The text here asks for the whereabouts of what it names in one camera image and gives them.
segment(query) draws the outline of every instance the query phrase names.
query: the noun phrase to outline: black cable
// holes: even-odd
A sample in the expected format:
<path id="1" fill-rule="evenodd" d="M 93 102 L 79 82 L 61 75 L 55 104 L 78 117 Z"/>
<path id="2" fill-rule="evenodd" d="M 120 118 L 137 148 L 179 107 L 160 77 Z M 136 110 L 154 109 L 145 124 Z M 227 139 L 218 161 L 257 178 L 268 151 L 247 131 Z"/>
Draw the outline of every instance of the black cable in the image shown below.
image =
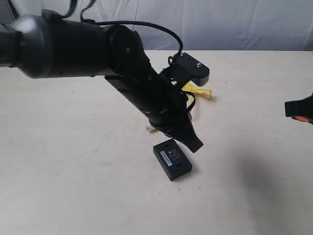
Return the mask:
<path id="1" fill-rule="evenodd" d="M 165 27 L 160 26 L 158 24 L 143 22 L 143 21 L 106 21 L 106 22 L 96 22 L 95 24 L 101 25 L 101 26 L 103 26 L 103 25 L 114 25 L 114 24 L 132 24 L 132 25 L 141 25 L 141 26 L 156 28 L 158 30 L 161 30 L 161 31 L 168 33 L 169 35 L 173 36 L 176 39 L 176 41 L 179 43 L 179 50 L 178 50 L 176 55 L 180 55 L 182 53 L 183 43 L 182 43 L 182 40 L 180 39 L 180 37 L 176 33 L 174 33 L 173 31 L 169 30 L 168 28 L 165 28 Z M 172 60 L 171 63 L 175 60 L 175 56 L 169 57 L 169 61 L 170 61 L 170 59 Z"/>
<path id="2" fill-rule="evenodd" d="M 76 6 L 77 6 L 77 2 L 78 2 L 78 0 L 71 0 L 70 1 L 68 12 L 65 15 L 63 15 L 62 18 L 65 19 L 65 18 L 68 18 L 71 15 L 73 15 L 73 13 L 76 9 Z"/>
<path id="3" fill-rule="evenodd" d="M 85 22 L 86 20 L 83 17 L 83 13 L 88 10 L 89 8 L 91 8 L 94 3 L 96 2 L 96 0 L 90 0 L 89 4 L 80 12 L 80 21 L 81 22 Z"/>
<path id="4" fill-rule="evenodd" d="M 195 94 L 193 94 L 192 92 L 184 91 L 184 93 L 186 93 L 186 94 L 188 94 L 188 95 L 191 95 L 191 96 L 194 98 L 194 100 L 192 101 L 192 103 L 187 107 L 186 112 L 188 113 L 188 112 L 190 112 L 190 111 L 192 110 L 192 108 L 193 108 L 193 107 L 195 106 L 195 104 L 196 104 L 196 96 L 195 96 Z"/>

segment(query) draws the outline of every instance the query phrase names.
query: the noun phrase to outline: black object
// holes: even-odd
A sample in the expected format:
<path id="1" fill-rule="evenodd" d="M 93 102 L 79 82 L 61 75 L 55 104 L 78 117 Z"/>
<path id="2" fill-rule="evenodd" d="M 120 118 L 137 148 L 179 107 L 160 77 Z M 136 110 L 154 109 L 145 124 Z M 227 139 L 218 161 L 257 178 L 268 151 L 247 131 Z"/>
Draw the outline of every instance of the black object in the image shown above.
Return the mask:
<path id="1" fill-rule="evenodd" d="M 190 80 L 204 85 L 209 69 L 180 53 L 182 42 L 174 32 L 151 23 L 133 22 L 168 32 L 179 42 L 179 54 L 158 74 L 138 33 L 120 25 L 130 21 L 64 20 L 76 4 L 72 0 L 64 16 L 43 10 L 42 16 L 25 15 L 11 25 L 0 25 L 0 67 L 17 67 L 32 78 L 104 75 L 153 127 L 196 152 L 203 143 L 189 118 L 194 103 L 187 107 L 188 97 L 181 88 Z"/>
<path id="2" fill-rule="evenodd" d="M 285 102 L 286 117 L 313 124 L 313 95 L 302 99 Z"/>
<path id="3" fill-rule="evenodd" d="M 170 181 L 190 172 L 192 169 L 190 161 L 173 139 L 155 145 L 153 152 Z"/>

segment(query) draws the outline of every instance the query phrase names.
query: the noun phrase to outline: white fabric curtain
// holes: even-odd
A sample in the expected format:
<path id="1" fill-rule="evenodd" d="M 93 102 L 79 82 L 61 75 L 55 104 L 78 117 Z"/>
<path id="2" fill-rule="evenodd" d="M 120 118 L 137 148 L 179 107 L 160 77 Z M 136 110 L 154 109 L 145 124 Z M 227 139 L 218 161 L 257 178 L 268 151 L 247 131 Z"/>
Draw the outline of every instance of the white fabric curtain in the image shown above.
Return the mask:
<path id="1" fill-rule="evenodd" d="M 12 0 L 20 14 L 64 14 L 69 0 Z M 73 20 L 89 0 L 80 0 Z M 139 20 L 168 27 L 190 50 L 313 50 L 312 0 L 97 0 L 85 18 Z M 155 29 L 135 26 L 146 49 L 176 49 Z"/>

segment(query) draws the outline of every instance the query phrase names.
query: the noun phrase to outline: white table surface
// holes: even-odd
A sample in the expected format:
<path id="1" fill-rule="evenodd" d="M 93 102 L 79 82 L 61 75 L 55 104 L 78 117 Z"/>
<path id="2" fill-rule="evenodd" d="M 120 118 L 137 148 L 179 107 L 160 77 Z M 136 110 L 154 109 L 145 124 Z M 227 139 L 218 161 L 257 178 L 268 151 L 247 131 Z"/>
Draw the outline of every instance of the white table surface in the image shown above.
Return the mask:
<path id="1" fill-rule="evenodd" d="M 313 52 L 191 51 L 211 69 L 204 146 L 170 182 L 167 138 L 103 77 L 0 69 L 1 235 L 311 235 L 313 126 L 284 102 L 313 91 Z M 170 51 L 148 51 L 157 71 Z"/>

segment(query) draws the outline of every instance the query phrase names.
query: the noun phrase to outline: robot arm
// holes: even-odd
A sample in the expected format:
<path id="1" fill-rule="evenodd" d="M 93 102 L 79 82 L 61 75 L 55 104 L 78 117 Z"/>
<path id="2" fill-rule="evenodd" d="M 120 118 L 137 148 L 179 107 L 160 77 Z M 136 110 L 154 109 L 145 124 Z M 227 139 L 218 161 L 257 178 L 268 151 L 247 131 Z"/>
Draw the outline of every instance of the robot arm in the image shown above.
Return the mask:
<path id="1" fill-rule="evenodd" d="M 187 94 L 193 94 L 181 89 L 190 80 L 204 85 L 209 69 L 181 53 L 179 41 L 179 53 L 158 74 L 138 33 L 122 25 L 133 23 L 74 22 L 48 10 L 25 15 L 0 25 L 0 67 L 17 67 L 31 78 L 104 75 L 153 127 L 196 152 L 203 143 L 190 120 L 194 103 L 187 107 Z"/>

